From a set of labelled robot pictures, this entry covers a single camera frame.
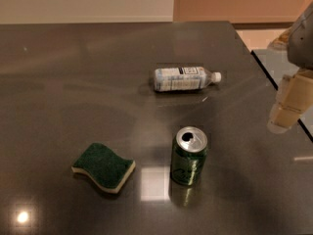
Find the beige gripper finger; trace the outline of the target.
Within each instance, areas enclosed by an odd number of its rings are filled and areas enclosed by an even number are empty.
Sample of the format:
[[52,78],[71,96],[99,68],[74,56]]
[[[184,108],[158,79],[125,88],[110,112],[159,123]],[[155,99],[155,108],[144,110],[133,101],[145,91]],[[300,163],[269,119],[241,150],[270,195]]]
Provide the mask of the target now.
[[286,51],[289,43],[289,38],[291,35],[291,28],[289,27],[284,32],[282,32],[278,37],[271,41],[267,48],[276,51]]
[[288,131],[313,105],[313,70],[299,69],[293,75],[285,74],[279,84],[268,129],[275,134]]

